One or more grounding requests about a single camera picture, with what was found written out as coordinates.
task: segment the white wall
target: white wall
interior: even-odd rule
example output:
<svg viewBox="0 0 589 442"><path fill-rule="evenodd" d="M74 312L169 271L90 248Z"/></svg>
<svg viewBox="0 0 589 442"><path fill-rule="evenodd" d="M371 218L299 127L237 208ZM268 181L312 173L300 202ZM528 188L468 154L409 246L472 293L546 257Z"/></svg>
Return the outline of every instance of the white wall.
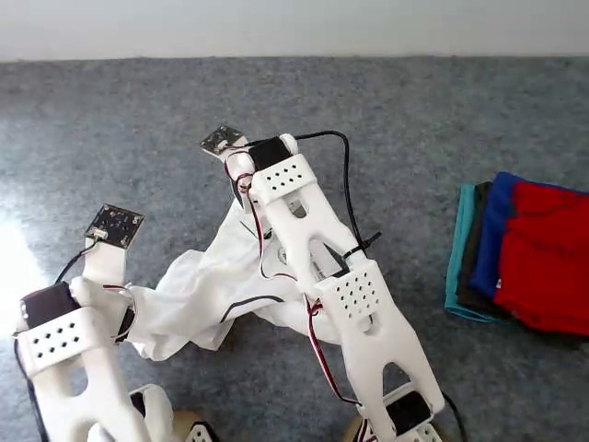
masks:
<svg viewBox="0 0 589 442"><path fill-rule="evenodd" d="M589 0L0 0L0 60L589 53Z"/></svg>

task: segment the red fabric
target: red fabric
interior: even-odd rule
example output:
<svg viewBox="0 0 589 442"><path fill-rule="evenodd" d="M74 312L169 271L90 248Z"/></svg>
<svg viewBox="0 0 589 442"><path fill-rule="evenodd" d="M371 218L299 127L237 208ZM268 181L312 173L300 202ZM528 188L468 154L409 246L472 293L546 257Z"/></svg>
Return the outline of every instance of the red fabric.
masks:
<svg viewBox="0 0 589 442"><path fill-rule="evenodd" d="M530 327L589 335L589 196L518 182L494 302Z"/></svg>

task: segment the perforated panel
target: perforated panel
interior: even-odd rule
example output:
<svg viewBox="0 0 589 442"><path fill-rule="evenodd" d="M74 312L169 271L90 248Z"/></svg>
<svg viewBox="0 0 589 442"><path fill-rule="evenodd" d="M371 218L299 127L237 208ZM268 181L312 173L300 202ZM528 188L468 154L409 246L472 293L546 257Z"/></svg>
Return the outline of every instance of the perforated panel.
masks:
<svg viewBox="0 0 589 442"><path fill-rule="evenodd" d="M357 321L374 313L381 299L389 296L382 275L375 262L368 262L363 268L350 272L336 280L326 280L321 285L322 299L337 298L340 314Z"/></svg>
<svg viewBox="0 0 589 442"><path fill-rule="evenodd" d="M79 308L18 336L29 376L86 350L109 345L102 318L93 308Z"/></svg>
<svg viewBox="0 0 589 442"><path fill-rule="evenodd" d="M265 204L316 182L317 178L302 155L295 155L254 175L252 189Z"/></svg>

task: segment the floor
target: floor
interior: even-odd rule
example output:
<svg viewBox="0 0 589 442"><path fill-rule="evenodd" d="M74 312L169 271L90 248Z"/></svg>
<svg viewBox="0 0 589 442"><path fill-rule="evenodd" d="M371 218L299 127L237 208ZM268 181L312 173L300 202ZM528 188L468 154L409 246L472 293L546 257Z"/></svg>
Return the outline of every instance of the floor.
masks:
<svg viewBox="0 0 589 442"><path fill-rule="evenodd" d="M176 256L206 248L231 193L198 142L221 122L251 139L348 134L360 228L383 232L370 256L471 439L583 439L587 344L572 350L515 324L449 316L443 292L459 184L503 169L589 190L588 59L0 64L5 303L59 272L102 203L147 215L129 257L136 284L155 285ZM346 219L341 147L325 140L303 152ZM326 347L344 380L339 348ZM332 396L305 337L252 315L216 353L190 346L153 363L124 344L119 356L130 389L162 385L177 408L202 409L224 441L337 441L353 414ZM38 440L8 339L0 361L0 439ZM440 424L457 440L450 412Z"/></svg>

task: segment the teal fabric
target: teal fabric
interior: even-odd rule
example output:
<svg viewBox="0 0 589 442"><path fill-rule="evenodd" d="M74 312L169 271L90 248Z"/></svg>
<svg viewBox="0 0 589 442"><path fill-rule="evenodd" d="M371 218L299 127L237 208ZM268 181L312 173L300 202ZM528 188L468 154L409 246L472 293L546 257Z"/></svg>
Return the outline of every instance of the teal fabric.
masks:
<svg viewBox="0 0 589 442"><path fill-rule="evenodd" d="M452 253L450 254L450 263L448 263L448 272L445 277L444 307L450 313L466 318L467 320L495 322L497 319L492 316L460 306L458 304L458 297L456 296L458 274L462 265L462 253L464 252L464 246L467 242L468 232L475 213L474 195L475 186L471 184L460 186L460 201L458 203L458 213L456 214Z"/></svg>

